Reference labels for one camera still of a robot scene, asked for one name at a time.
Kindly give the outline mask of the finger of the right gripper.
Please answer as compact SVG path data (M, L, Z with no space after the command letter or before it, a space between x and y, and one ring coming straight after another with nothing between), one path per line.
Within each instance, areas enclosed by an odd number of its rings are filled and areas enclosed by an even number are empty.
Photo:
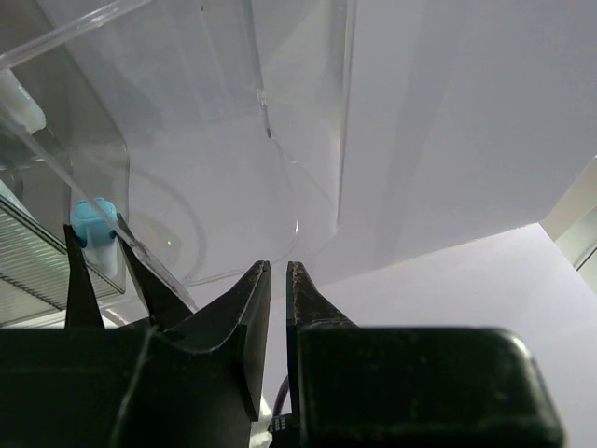
M79 239L70 225L63 226L69 262L69 282L64 327L66 329L103 329L104 321Z
M174 278L166 273L167 280L156 275L147 264L148 252L134 239L121 213L117 213L117 224L122 229L118 242L124 256L135 291L147 309L148 321L152 327L174 327L191 317L193 303L187 291L175 285Z

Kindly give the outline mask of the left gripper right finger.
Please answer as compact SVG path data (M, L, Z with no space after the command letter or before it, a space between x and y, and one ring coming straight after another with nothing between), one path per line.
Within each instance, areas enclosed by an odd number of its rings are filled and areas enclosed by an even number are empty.
M559 447L535 359L500 328L360 327L286 271L287 368L303 447Z

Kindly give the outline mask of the blue cap highlighter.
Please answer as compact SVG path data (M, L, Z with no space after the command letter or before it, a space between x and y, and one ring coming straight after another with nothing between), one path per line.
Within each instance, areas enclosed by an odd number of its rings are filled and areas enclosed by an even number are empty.
M87 201L79 201L70 212L72 228L83 254L98 271L108 278L118 274L115 231Z

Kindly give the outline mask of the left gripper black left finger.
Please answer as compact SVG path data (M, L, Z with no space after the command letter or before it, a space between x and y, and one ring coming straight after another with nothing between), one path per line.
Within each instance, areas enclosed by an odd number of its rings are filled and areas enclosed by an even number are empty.
M271 270L165 331L5 329L5 447L245 447L262 391Z

